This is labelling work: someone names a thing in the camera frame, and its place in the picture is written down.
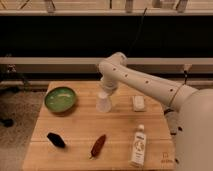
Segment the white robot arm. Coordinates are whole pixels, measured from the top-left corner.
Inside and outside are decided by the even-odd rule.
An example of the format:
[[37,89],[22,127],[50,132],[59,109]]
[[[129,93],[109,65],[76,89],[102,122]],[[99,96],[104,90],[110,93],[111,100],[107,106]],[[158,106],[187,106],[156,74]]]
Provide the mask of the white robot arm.
[[111,95],[122,82],[177,111],[174,171],[213,171],[213,89],[198,90],[126,65],[121,52],[98,64],[102,90]]

